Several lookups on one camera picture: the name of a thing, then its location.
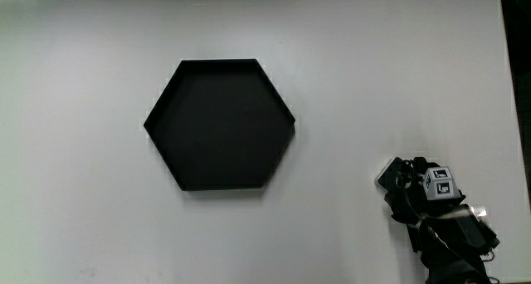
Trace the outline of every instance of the white surface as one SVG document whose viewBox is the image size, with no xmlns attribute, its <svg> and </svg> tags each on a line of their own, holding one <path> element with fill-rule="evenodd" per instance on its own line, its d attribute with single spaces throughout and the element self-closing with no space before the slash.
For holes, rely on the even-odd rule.
<svg viewBox="0 0 531 284">
<path fill-rule="evenodd" d="M 531 280 L 499 0 L 0 0 L 1 283 L 422 283 L 374 177 L 448 165 Z M 141 128 L 181 58 L 252 58 L 297 118 L 262 196 L 180 192 Z"/>
</svg>

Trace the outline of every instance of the robotic arm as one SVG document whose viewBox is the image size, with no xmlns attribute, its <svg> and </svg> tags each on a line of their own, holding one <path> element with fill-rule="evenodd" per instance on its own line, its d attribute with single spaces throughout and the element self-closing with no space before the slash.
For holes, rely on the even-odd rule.
<svg viewBox="0 0 531 284">
<path fill-rule="evenodd" d="M 392 218 L 407 225 L 413 252 L 421 252 L 426 284 L 491 283 L 480 255 L 494 256 L 499 240 L 483 221 L 484 208 L 461 204 L 466 196 L 447 167 L 395 158 L 376 185 L 386 192 Z"/>
</svg>

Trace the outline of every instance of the dark edge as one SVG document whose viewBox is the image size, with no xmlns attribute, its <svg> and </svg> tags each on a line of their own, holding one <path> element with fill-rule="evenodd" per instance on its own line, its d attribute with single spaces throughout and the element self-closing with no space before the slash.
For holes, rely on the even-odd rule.
<svg viewBox="0 0 531 284">
<path fill-rule="evenodd" d="M 155 106 L 153 107 L 153 109 L 149 113 L 148 118 L 144 122 L 144 128 L 148 132 L 148 135 L 149 135 L 150 138 L 153 137 L 152 136 L 153 133 L 151 131 L 151 128 L 155 124 L 156 117 L 160 115 L 160 113 L 163 111 L 164 106 L 171 99 L 171 97 L 172 97 L 171 93 L 174 92 L 178 88 L 178 85 L 180 83 L 179 82 L 180 74 L 182 74 L 184 71 L 186 71 L 187 62 L 188 61 L 185 61 L 185 60 L 181 61 L 181 63 L 177 67 L 177 70 L 175 70 L 175 73 L 173 73 L 173 76 L 170 79 L 169 83 L 164 88 L 163 93 L 160 95 L 160 97 L 158 98 L 157 102 L 155 103 Z M 168 157 L 166 156 L 166 154 L 163 152 L 163 150 L 158 145 L 157 140 L 151 139 L 151 141 L 155 145 L 155 148 L 157 148 L 158 153 L 162 157 L 164 163 L 168 167 L 170 173 L 172 174 L 173 178 L 177 182 L 177 185 L 179 186 L 179 188 L 181 188 L 181 190 L 183 190 L 183 191 L 187 191 L 186 185 L 183 184 L 182 181 L 180 181 L 180 178 L 177 176 L 177 174 L 175 174 L 172 165 L 169 164 L 170 161 L 168 160 Z"/>
<path fill-rule="evenodd" d="M 258 72 L 260 73 L 260 77 L 267 83 L 267 86 L 269 87 L 270 93 L 273 94 L 273 97 L 275 100 L 277 100 L 277 103 L 282 107 L 285 114 L 288 116 L 288 118 L 291 121 L 291 124 L 295 123 L 295 117 L 290 111 L 290 108 L 288 108 L 288 105 L 284 102 L 282 99 L 282 96 L 280 96 L 279 92 L 276 90 L 275 85 L 271 82 L 269 77 L 267 76 L 266 72 L 260 65 L 257 59 L 252 59 L 252 62 L 256 65 L 258 68 Z"/>
</svg>

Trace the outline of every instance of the hexagonal tray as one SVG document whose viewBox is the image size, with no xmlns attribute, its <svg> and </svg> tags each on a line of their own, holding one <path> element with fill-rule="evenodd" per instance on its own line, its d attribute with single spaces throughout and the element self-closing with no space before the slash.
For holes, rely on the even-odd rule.
<svg viewBox="0 0 531 284">
<path fill-rule="evenodd" d="M 256 189 L 295 118 L 257 60 L 182 61 L 144 128 L 182 190 Z"/>
</svg>

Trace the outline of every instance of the wire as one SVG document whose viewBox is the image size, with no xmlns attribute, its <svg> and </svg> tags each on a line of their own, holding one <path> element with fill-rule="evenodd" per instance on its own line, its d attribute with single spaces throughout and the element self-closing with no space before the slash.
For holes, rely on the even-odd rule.
<svg viewBox="0 0 531 284">
<path fill-rule="evenodd" d="M 492 250 L 490 250 L 489 253 L 492 254 L 492 257 L 489 258 L 489 259 L 483 259 L 483 262 L 491 262 L 491 261 L 493 261 L 496 258 L 496 255 L 494 254 L 494 252 L 492 252 Z"/>
</svg>

